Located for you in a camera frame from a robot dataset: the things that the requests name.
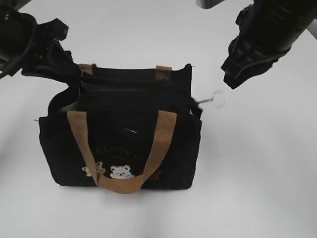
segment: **tan strap loop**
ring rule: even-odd
[[[93,75],[93,64],[79,64],[78,67],[81,70],[81,76],[85,73],[88,73],[90,75]]]
[[[155,78],[156,80],[170,80],[172,77],[172,68],[157,65]]]
[[[96,171],[96,162],[88,143],[87,113],[68,111],[67,118],[86,166],[90,170],[96,185],[118,193],[130,194],[138,191],[142,184],[161,165],[173,138],[177,114],[164,111],[158,112],[153,144],[145,164],[144,172],[142,175],[128,179],[112,179],[98,174]]]

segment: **white bear graphic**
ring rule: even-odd
[[[91,177],[90,170],[87,167],[82,167],[81,170],[86,172],[87,177]],[[103,168],[103,163],[101,161],[96,162],[96,170],[98,174],[104,174],[106,172],[106,170]]]
[[[112,173],[110,177],[113,179],[130,179],[133,178],[134,175],[131,174],[131,167],[129,165],[125,166],[111,166]]]

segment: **black tote bag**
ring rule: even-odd
[[[202,112],[190,95],[192,67],[81,68],[78,85],[56,95],[39,119],[55,182],[119,193],[189,188]]]

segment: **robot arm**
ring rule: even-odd
[[[307,29],[317,39],[317,19],[315,19]]]
[[[19,69],[25,76],[51,78],[71,84],[80,76],[70,51],[59,41],[68,27],[60,20],[38,25],[33,16],[18,10],[30,0],[0,0],[0,78]],[[197,0],[211,8],[224,0]],[[222,65],[224,82],[232,89],[268,71],[317,16],[316,0],[254,0],[237,18],[240,34],[229,46]]]
[[[197,0],[197,4],[211,8],[222,1]],[[231,42],[229,57],[221,67],[224,82],[234,89],[267,72],[305,29],[316,30],[311,25],[316,16],[316,0],[254,0],[238,15],[240,34]]]

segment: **white background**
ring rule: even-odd
[[[193,186],[119,195],[55,184],[38,124],[65,85],[0,80],[1,238],[317,237],[317,42],[307,31],[264,75],[232,91],[220,66],[250,0],[210,10],[195,0],[32,0],[39,23],[59,18],[77,63],[193,70],[192,95],[224,89],[228,104],[205,104]]]

